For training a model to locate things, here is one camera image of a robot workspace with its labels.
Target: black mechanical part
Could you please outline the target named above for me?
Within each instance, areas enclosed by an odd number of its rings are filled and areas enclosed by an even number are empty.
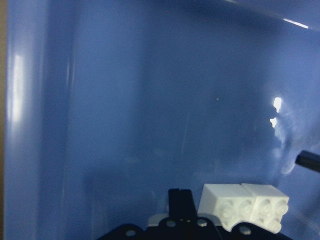
[[[303,150],[296,157],[295,163],[320,173],[320,155]]]
[[[291,240],[273,234],[254,224],[242,222],[231,232],[215,226],[206,217],[198,217],[192,192],[188,189],[169,190],[169,217],[158,226],[145,231],[133,224],[124,224],[98,240]]]

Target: screw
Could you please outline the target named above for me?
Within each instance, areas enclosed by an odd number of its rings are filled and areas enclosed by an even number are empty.
[[[196,221],[196,224],[198,224],[199,227],[206,227],[208,225],[207,221],[205,219],[198,219]]]
[[[127,237],[133,237],[133,236],[136,235],[136,231],[135,230],[128,230],[128,231],[125,232],[125,235]]]
[[[176,226],[176,222],[173,221],[173,220],[168,220],[166,221],[166,225],[169,227],[169,228],[174,228]]]
[[[241,225],[239,227],[239,232],[242,233],[243,235],[250,235],[251,229],[246,225]]]

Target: silver screw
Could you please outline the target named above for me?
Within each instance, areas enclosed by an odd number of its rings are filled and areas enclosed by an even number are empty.
[[[166,221],[166,225],[169,227],[169,228],[174,228],[176,226],[176,222],[173,221],[173,220],[168,220]]]
[[[125,235],[127,237],[133,237],[133,236],[136,235],[136,231],[135,230],[128,230],[128,231],[125,232]]]
[[[251,229],[248,226],[241,225],[239,227],[239,232],[242,233],[243,235],[250,235],[251,234]]]
[[[196,221],[196,224],[198,224],[199,227],[206,227],[208,225],[207,221],[205,219],[198,219]]]

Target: building block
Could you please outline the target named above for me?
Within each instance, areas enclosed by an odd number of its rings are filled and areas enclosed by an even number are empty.
[[[204,184],[198,214],[217,216],[231,231],[237,223],[250,220],[255,200],[240,184]]]
[[[270,232],[278,233],[281,229],[281,219],[288,211],[289,197],[272,185],[241,184],[256,201],[250,222]]]

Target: blue plastic bin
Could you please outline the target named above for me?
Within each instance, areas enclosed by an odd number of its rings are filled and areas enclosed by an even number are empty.
[[[320,239],[320,4],[10,0],[6,240],[95,240],[169,188],[272,184]]]

